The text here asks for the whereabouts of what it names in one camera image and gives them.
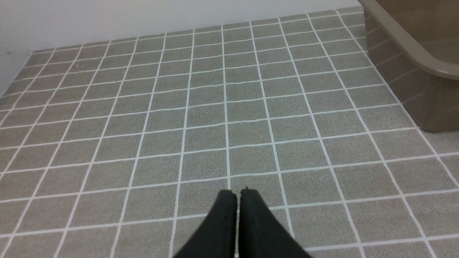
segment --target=white grout line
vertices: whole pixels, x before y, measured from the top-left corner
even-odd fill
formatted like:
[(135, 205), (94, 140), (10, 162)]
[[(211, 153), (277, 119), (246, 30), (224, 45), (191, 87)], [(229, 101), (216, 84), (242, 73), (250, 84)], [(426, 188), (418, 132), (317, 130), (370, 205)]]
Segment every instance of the white grout line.
[[(365, 57), (368, 59), (368, 61), (370, 63), (372, 63), (370, 57), (368, 56), (367, 52), (364, 51), (364, 49), (362, 48), (362, 46), (358, 43), (358, 41), (353, 37), (355, 43), (357, 44), (357, 46), (360, 48), (360, 50), (362, 51), (362, 53), (365, 55)], [(443, 162), (443, 160), (440, 158), (440, 156), (438, 155), (437, 151), (435, 150), (435, 148), (432, 146), (432, 144), (428, 141), (428, 139), (426, 138), (426, 136), (421, 132), (421, 130), (419, 129), (419, 126), (418, 124), (414, 121), (414, 119), (411, 117), (411, 115), (408, 113), (407, 109), (405, 108), (405, 106), (401, 103), (400, 99), (397, 97), (397, 95), (395, 94), (395, 92), (392, 90), (392, 88), (389, 86), (389, 84), (386, 82), (386, 80), (384, 79), (384, 77), (382, 76), (382, 74), (380, 73), (380, 71), (378, 70), (377, 66), (373, 66), (374, 70), (376, 71), (376, 73), (378, 74), (378, 76), (380, 77), (380, 79), (384, 82), (384, 85), (386, 86), (386, 88), (389, 90), (389, 92), (392, 94), (392, 96), (395, 98), (395, 100), (397, 101), (397, 103), (400, 105), (400, 107), (403, 109), (403, 112), (405, 113), (405, 115), (410, 119), (411, 123), (416, 127), (416, 130), (418, 131), (418, 133), (420, 134), (420, 136), (422, 137), (422, 139), (424, 140), (424, 142), (429, 146), (430, 150), (434, 153), (434, 155), (436, 156), (437, 160), (439, 161), (439, 163), (443, 166), (443, 168), (445, 169), (446, 173), (448, 174), (449, 178), (453, 181), (453, 183), (456, 185), (456, 187), (459, 188), (459, 182), (455, 179), (455, 177), (451, 174), (451, 171), (448, 169), (448, 167), (446, 166), (445, 162)], [(409, 73), (412, 73), (413, 71), (417, 71), (419, 68), (415, 68), (414, 70), (411, 70), (407, 73), (405, 73), (404, 75), (406, 74), (409, 74)]]
[[(222, 34), (222, 43), (224, 43), (224, 33), (223, 33), (223, 25), (221, 26), (221, 34)], [(227, 96), (226, 96), (226, 72), (225, 72), (225, 46), (222, 44), (222, 62), (223, 62), (223, 100), (224, 100), (224, 108), (225, 108), (225, 144), (226, 144), (226, 187), (231, 189), (231, 170), (230, 170), (230, 135), (228, 133), (228, 107), (227, 107)]]
[[(341, 20), (341, 22), (343, 23), (343, 25), (345, 26), (345, 24), (344, 24), (344, 22), (343, 22), (341, 16), (338, 15), (338, 17), (339, 17), (339, 19)], [(333, 66), (333, 69), (335, 69), (335, 66), (333, 65), (333, 62), (331, 61), (331, 59), (330, 59), (330, 63), (331, 63), (331, 65)], [(341, 79), (341, 77), (339, 76), (338, 72), (336, 73), (336, 75), (338, 76), (338, 78), (339, 78), (339, 80), (340, 80), (340, 82), (341, 82), (343, 88), (345, 89), (346, 95), (347, 95), (347, 97), (349, 98), (349, 101), (351, 102), (352, 106), (353, 106), (353, 107), (356, 107), (354, 101), (352, 100), (351, 96), (349, 95), (349, 92), (347, 91), (346, 87), (344, 86), (344, 83), (342, 82), (342, 79)], [(392, 174), (391, 169), (390, 169), (389, 166), (387, 165), (387, 162), (385, 161), (385, 158), (384, 158), (384, 156), (382, 155), (381, 150), (379, 149), (379, 146), (377, 145), (376, 141), (374, 140), (373, 135), (370, 133), (370, 130), (368, 129), (368, 126), (366, 125), (366, 123), (365, 123), (364, 120), (362, 119), (362, 116), (360, 115), (360, 112), (359, 112), (358, 110), (356, 110), (356, 112), (357, 112), (358, 118), (359, 118), (360, 121), (362, 122), (362, 125), (365, 127), (365, 131), (368, 133), (368, 136), (370, 137), (370, 140), (371, 140), (372, 144), (374, 145), (374, 147), (375, 147), (375, 149), (376, 149), (376, 152), (378, 152), (378, 155), (379, 155), (380, 159), (383, 161), (384, 167), (386, 168), (387, 172), (389, 173), (389, 176), (391, 177), (392, 183), (395, 185), (395, 187), (396, 187), (397, 191), (399, 192), (399, 194), (400, 194), (400, 195), (403, 195), (403, 192), (402, 192), (400, 186), (398, 185), (397, 181), (395, 180), (395, 177), (394, 177), (394, 175)], [(403, 202), (404, 202), (404, 204), (405, 204), (406, 209), (408, 210), (408, 213), (409, 213), (410, 217), (412, 218), (412, 220), (413, 220), (414, 223), (416, 224), (416, 226), (417, 226), (417, 228), (418, 228), (418, 230), (419, 230), (419, 233), (421, 234), (422, 239), (424, 240), (424, 243), (425, 243), (425, 245), (427, 246), (427, 249), (429, 249), (430, 254), (432, 255), (433, 258), (437, 258), (437, 256), (435, 255), (435, 252), (433, 251), (432, 247), (430, 246), (430, 243), (429, 243), (429, 242), (427, 241), (427, 239), (425, 238), (425, 233), (424, 233), (424, 231), (423, 231), (423, 229), (422, 229), (422, 226), (421, 226), (421, 224), (419, 223), (419, 221), (418, 221), (418, 219), (416, 218), (416, 216), (414, 215), (413, 210), (411, 209), (410, 205), (408, 204), (408, 201), (406, 200), (406, 198), (405, 198), (404, 196), (402, 196), (402, 200), (403, 200)]]
[[(62, 77), (61, 81), (59, 82), (59, 85), (63, 82), (64, 77), (65, 77), (65, 76)], [(51, 101), (52, 97), (54, 96), (54, 94), (56, 94), (56, 92), (57, 92), (57, 89), (55, 89), (55, 91), (53, 92), (53, 94), (51, 95), (51, 97), (48, 99), (47, 103), (49, 103), (49, 101)], [(40, 119), (40, 117), (43, 115), (44, 112), (45, 112), (45, 108), (43, 108), (43, 109), (41, 110), (41, 113), (40, 113), (40, 115), (36, 118), (35, 123), (38, 122), (38, 120)], [(68, 123), (68, 125), (67, 125), (66, 132), (67, 132), (69, 126), (70, 126), (70, 123)], [(33, 124), (33, 125), (30, 127), (30, 129), (28, 130), (26, 136), (25, 136), (24, 139), (22, 140), (21, 146), (24, 145), (24, 143), (26, 142), (27, 138), (30, 136), (30, 134), (31, 134), (32, 130), (34, 129), (34, 127), (35, 127), (35, 124)], [(14, 155), (13, 155), (13, 157), (12, 157), (11, 160), (9, 161), (8, 165), (5, 167), (5, 170), (4, 170), (4, 171), (7, 171), (7, 170), (9, 169), (9, 167), (10, 167), (11, 164), (13, 163), (14, 159), (16, 158), (17, 154), (18, 154), (19, 151), (21, 150), (21, 146), (16, 150), (16, 152), (15, 152)], [(50, 161), (49, 161), (49, 163), (48, 163), (48, 167), (52, 164), (52, 161), (53, 161), (54, 157), (56, 156), (56, 153), (57, 153), (59, 147), (60, 147), (60, 144), (58, 144), (57, 147), (55, 148), (54, 153), (53, 153), (53, 156), (51, 157), (51, 159), (50, 159)], [(32, 198), (35, 197), (35, 196), (37, 195), (37, 192), (38, 192), (38, 189), (40, 188), (41, 182), (43, 182), (43, 179), (45, 178), (47, 172), (48, 172), (48, 170), (45, 170), (45, 171), (42, 173), (42, 175), (41, 175), (41, 177), (40, 177), (40, 179), (39, 179), (39, 181), (38, 181), (38, 184), (37, 184), (37, 186), (35, 187), (35, 190), (34, 190), (34, 192), (33, 192), (33, 194), (32, 194)], [(27, 213), (27, 211), (28, 211), (28, 209), (29, 209), (31, 203), (32, 203), (32, 199), (30, 199), (30, 200), (27, 202), (26, 207), (24, 208), (24, 210), (23, 210), (23, 212), (22, 212), (22, 214), (21, 214), (21, 217), (19, 217), (19, 220), (18, 220), (17, 223), (16, 223), (16, 227), (14, 228), (13, 234), (15, 234), (15, 233), (17, 232), (17, 230), (19, 229), (19, 226), (21, 225), (22, 220), (24, 219), (24, 217), (25, 217), (25, 215), (26, 215), (26, 213)], [(10, 247), (12, 241), (13, 241), (13, 237), (10, 237), (10, 239), (8, 240), (8, 243), (6, 244), (5, 249), (4, 249), (3, 252), (1, 253), (0, 257), (4, 257), (4, 256), (5, 256), (6, 251), (7, 251), (8, 248)]]
[(147, 124), (148, 124), (148, 118), (149, 118), (149, 115), (150, 115), (151, 106), (153, 104), (153, 96), (155, 94), (157, 77), (158, 77), (158, 74), (159, 74), (159, 69), (161, 68), (161, 61), (162, 61), (162, 57), (163, 57), (163, 54), (164, 54), (164, 47), (165, 46), (166, 46), (166, 37), (164, 37), (163, 43), (162, 43), (161, 57), (159, 59), (158, 69), (156, 71), (156, 79), (155, 79), (155, 83), (153, 85), (153, 89), (151, 90), (151, 97), (150, 97), (150, 102), (149, 102), (149, 105), (148, 105), (148, 112), (147, 112), (147, 114), (145, 116), (145, 121), (144, 121), (144, 126), (143, 126), (143, 130), (142, 130), (141, 137), (140, 137), (139, 146), (137, 147), (137, 154), (135, 156), (134, 165), (132, 167), (132, 172), (131, 172), (131, 176), (130, 176), (130, 179), (129, 179), (129, 185), (128, 185), (128, 188), (127, 188), (127, 191), (126, 191), (126, 196), (124, 198), (123, 208), (121, 210), (121, 216), (119, 218), (119, 225), (118, 225), (117, 233), (115, 235), (115, 241), (113, 242), (113, 245), (112, 245), (112, 251), (110, 253), (110, 257), (111, 258), (113, 258), (114, 255), (115, 255), (115, 249), (116, 249), (116, 246), (117, 246), (117, 243), (118, 243), (119, 235), (121, 233), (121, 224), (122, 224), (122, 222), (124, 220), (124, 216), (126, 214), (126, 207), (128, 205), (129, 193), (130, 193), (130, 191), (132, 189), (132, 183), (134, 181), (134, 174), (135, 174), (135, 171), (137, 169), (137, 164), (138, 164), (138, 161), (139, 161), (140, 151), (142, 149), (142, 144), (143, 144), (144, 136), (145, 136), (145, 133), (146, 133), (146, 127), (147, 127)]
[(177, 192), (175, 194), (174, 220), (172, 222), (172, 234), (171, 234), (171, 239), (169, 242), (169, 257), (172, 257), (174, 254), (174, 239), (175, 239), (175, 232), (177, 229), (177, 216), (179, 213), (180, 182), (182, 180), (183, 158), (184, 158), (184, 152), (185, 152), (185, 135), (186, 135), (187, 121), (188, 121), (188, 105), (190, 103), (191, 71), (193, 69), (193, 55), (194, 55), (194, 48), (195, 48), (195, 30), (193, 30), (193, 38), (192, 38), (191, 46), (192, 48), (191, 48), (190, 72), (188, 75), (188, 87), (187, 87), (187, 93), (186, 93), (185, 119), (183, 122), (183, 135), (182, 135), (182, 148), (181, 148), (181, 155), (180, 155), (179, 177), (177, 180)]
[[(256, 47), (256, 44), (255, 44), (255, 39), (253, 37), (252, 22), (250, 22), (249, 24), (250, 24), (250, 33), (252, 35), (253, 49), (256, 51), (257, 47)], [(295, 238), (295, 231), (293, 230), (293, 226), (291, 224), (290, 211), (289, 211), (289, 209), (287, 207), (288, 203), (287, 203), (287, 197), (285, 195), (284, 181), (282, 180), (282, 174), (280, 173), (280, 164), (279, 164), (279, 158), (278, 158), (278, 155), (277, 155), (277, 149), (276, 149), (276, 144), (275, 144), (275, 140), (274, 140), (273, 128), (272, 128), (272, 125), (271, 125), (271, 120), (269, 119), (268, 103), (266, 101), (266, 94), (264, 92), (264, 86), (263, 86), (263, 80), (262, 80), (261, 71), (260, 71), (260, 63), (258, 61), (258, 55), (255, 55), (255, 60), (257, 61), (258, 78), (260, 79), (261, 92), (262, 92), (262, 95), (263, 95), (263, 104), (264, 104), (264, 109), (265, 109), (265, 112), (266, 112), (266, 118), (268, 119), (269, 136), (271, 138), (271, 145), (272, 145), (273, 152), (274, 152), (274, 161), (276, 163), (276, 170), (278, 172), (277, 176), (279, 178), (280, 192), (282, 194), (282, 201), (284, 203), (284, 209), (285, 209), (285, 215), (287, 217), (287, 224), (288, 224), (288, 228), (289, 228), (289, 233), (293, 238)]]
[[(314, 29), (314, 25), (312, 24), (312, 22), (311, 22), (311, 28), (313, 29), (314, 34), (315, 34), (315, 36), (317, 37), (317, 40), (319, 41), (320, 46), (322, 47), (322, 50), (324, 51), (325, 55), (327, 55), (328, 61), (330, 62), (331, 66), (332, 66), (332, 68), (333, 68), (333, 71), (334, 71), (335, 74), (338, 76), (338, 72), (336, 71), (335, 66), (334, 66), (333, 63), (331, 62), (331, 59), (330, 59), (330, 57), (328, 56), (327, 50), (325, 49), (324, 45), (323, 45), (322, 42), (320, 41), (319, 35), (317, 34), (317, 31)], [(345, 88), (344, 83), (341, 81), (341, 79), (340, 79), (340, 82), (341, 82), (341, 85)], [(324, 154), (325, 154), (325, 158), (326, 158), (326, 160), (327, 160), (328, 166), (330, 167), (331, 175), (333, 176), (333, 179), (334, 179), (334, 181), (335, 181), (336, 188), (337, 188), (337, 190), (338, 190), (338, 193), (339, 193), (339, 195), (340, 195), (341, 200), (344, 201), (344, 200), (345, 200), (345, 197), (344, 197), (343, 191), (342, 191), (342, 189), (341, 189), (341, 187), (340, 187), (340, 184), (339, 184), (338, 178), (337, 178), (337, 176), (336, 176), (335, 170), (334, 170), (333, 167), (332, 167), (332, 163), (331, 163), (331, 160), (330, 160), (330, 156), (328, 155), (327, 149), (325, 148), (325, 144), (324, 144), (324, 141), (322, 140), (322, 137), (321, 137), (321, 134), (320, 134), (320, 130), (319, 130), (318, 126), (317, 126), (317, 123), (316, 123), (316, 121), (315, 121), (313, 115), (311, 116), (311, 118), (312, 118), (312, 121), (313, 121), (313, 123), (314, 123), (314, 127), (315, 127), (315, 129), (316, 129), (317, 136), (319, 137), (320, 145), (322, 146), (322, 150), (323, 150), (323, 152), (324, 152)], [(349, 224), (350, 224), (350, 226), (351, 226), (351, 228), (352, 228), (352, 231), (353, 231), (353, 233), (354, 233), (355, 240), (357, 241), (358, 249), (359, 249), (359, 251), (360, 251), (360, 255), (362, 256), (362, 258), (365, 258), (365, 252), (364, 252), (364, 248), (363, 248), (362, 245), (361, 245), (362, 242), (361, 242), (361, 240), (360, 240), (360, 235), (359, 235), (359, 233), (358, 233), (358, 231), (357, 231), (357, 228), (356, 228), (356, 226), (355, 226), (355, 224), (354, 224), (354, 221), (353, 221), (353, 219), (352, 219), (351, 212), (349, 211), (349, 207), (347, 206), (346, 203), (343, 203), (343, 206), (344, 206), (344, 210), (346, 211), (346, 216), (347, 216), (347, 219), (348, 219), (348, 221), (349, 221)]]
[[(137, 41), (134, 43), (134, 52), (135, 52), (136, 46), (137, 46)], [(108, 49), (109, 49), (109, 46), (107, 47), (107, 50), (106, 50), (106, 52), (105, 52), (105, 54), (104, 54), (104, 57), (102, 58), (101, 63), (99, 64), (99, 68), (100, 68), (100, 66), (102, 65), (102, 62), (103, 62), (104, 58), (106, 57), (106, 54), (107, 54), (107, 52), (108, 52)], [(132, 56), (131, 56), (131, 58), (130, 58), (130, 60), (129, 60), (129, 64), (132, 62), (132, 59), (133, 59), (133, 57), (134, 57), (134, 52), (133, 52), (133, 54), (132, 54)], [(94, 73), (94, 76), (93, 76), (93, 78), (91, 79), (91, 82), (94, 80), (96, 74), (97, 74), (97, 73)], [(124, 82), (124, 79), (126, 78), (126, 75), (127, 75), (127, 74), (128, 74), (127, 71), (125, 71), (125, 72), (124, 72), (124, 76), (123, 76), (123, 82)], [(108, 123), (110, 122), (110, 116), (113, 114), (113, 110), (115, 109), (115, 106), (116, 106), (116, 103), (117, 103), (117, 100), (118, 100), (119, 93), (121, 92), (121, 88), (122, 88), (122, 87), (120, 86), (119, 89), (118, 89), (117, 97), (115, 98), (115, 101), (114, 101), (113, 104), (112, 104), (112, 108), (111, 108), (111, 110), (110, 110), (109, 117), (108, 117), (108, 119), (107, 119), (106, 122), (105, 122), (104, 129), (102, 130), (102, 134), (101, 134), (102, 136), (105, 134), (105, 131), (106, 131), (107, 127), (108, 127)], [(86, 89), (86, 91), (85, 91), (85, 93), (84, 93), (82, 99), (85, 97), (86, 93), (88, 92), (88, 89), (89, 89), (89, 87)], [(58, 246), (57, 249), (56, 249), (56, 252), (55, 252), (55, 254), (54, 254), (54, 257), (57, 257), (57, 256), (59, 255), (59, 252), (60, 252), (60, 250), (61, 250), (61, 248), (62, 248), (62, 245), (63, 245), (63, 243), (64, 243), (64, 241), (65, 241), (65, 238), (66, 238), (67, 232), (68, 232), (67, 229), (70, 227), (70, 224), (72, 223), (73, 216), (74, 216), (75, 211), (76, 211), (77, 206), (78, 206), (78, 202), (79, 202), (79, 200), (80, 200), (80, 198), (81, 198), (81, 193), (82, 193), (83, 190), (84, 190), (84, 186), (86, 185), (86, 181), (87, 181), (87, 179), (88, 179), (89, 173), (91, 172), (91, 168), (92, 168), (92, 165), (93, 165), (93, 163), (94, 163), (94, 161), (95, 161), (95, 157), (97, 156), (97, 153), (99, 152), (99, 148), (100, 148), (100, 146), (101, 146), (101, 143), (102, 143), (102, 138), (100, 138), (99, 141), (97, 142), (97, 146), (96, 146), (96, 148), (95, 148), (95, 150), (94, 150), (94, 154), (92, 155), (91, 162), (90, 162), (90, 164), (89, 164), (89, 166), (88, 166), (88, 168), (87, 168), (87, 170), (86, 170), (86, 174), (85, 174), (84, 179), (83, 179), (83, 182), (82, 182), (82, 184), (81, 184), (80, 191), (79, 191), (79, 193), (77, 194), (77, 198), (76, 198), (76, 200), (75, 200), (75, 203), (74, 203), (74, 205), (73, 205), (72, 211), (71, 211), (70, 216), (69, 216), (69, 218), (68, 218), (67, 225), (66, 225), (66, 230), (64, 230), (64, 233), (62, 234), (61, 241), (60, 241), (60, 243), (59, 243), (59, 246)]]

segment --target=bathtub rim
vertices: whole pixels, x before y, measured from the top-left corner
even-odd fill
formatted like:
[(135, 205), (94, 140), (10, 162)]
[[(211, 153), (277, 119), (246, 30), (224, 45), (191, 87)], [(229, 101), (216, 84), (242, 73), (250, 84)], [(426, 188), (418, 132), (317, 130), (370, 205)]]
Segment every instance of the bathtub rim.
[(434, 75), (459, 79), (459, 65), (433, 57), (376, 0), (358, 0), (400, 50), (419, 68)]

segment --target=bathtub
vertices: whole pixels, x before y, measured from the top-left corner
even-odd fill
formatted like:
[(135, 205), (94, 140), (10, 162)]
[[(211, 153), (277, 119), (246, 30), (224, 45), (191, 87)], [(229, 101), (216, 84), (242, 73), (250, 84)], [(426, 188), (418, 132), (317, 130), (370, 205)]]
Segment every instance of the bathtub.
[(459, 1), (359, 2), (368, 54), (417, 124), (459, 130)]

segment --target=white wall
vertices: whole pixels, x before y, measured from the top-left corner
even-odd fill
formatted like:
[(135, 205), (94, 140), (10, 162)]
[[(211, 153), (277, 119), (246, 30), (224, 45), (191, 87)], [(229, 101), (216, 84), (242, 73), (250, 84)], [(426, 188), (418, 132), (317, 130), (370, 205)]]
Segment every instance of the white wall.
[(0, 56), (357, 5), (357, 0), (2, 0)]

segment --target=bathroom floor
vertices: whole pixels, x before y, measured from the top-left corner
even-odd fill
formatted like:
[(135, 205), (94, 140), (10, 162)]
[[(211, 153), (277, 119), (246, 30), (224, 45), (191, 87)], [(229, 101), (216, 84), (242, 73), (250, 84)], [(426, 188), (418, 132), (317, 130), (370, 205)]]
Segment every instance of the bathroom floor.
[(245, 186), (314, 257), (457, 257), (459, 134), (416, 126), (363, 23), (354, 7), (35, 52), (0, 98), (1, 257), (171, 256)]

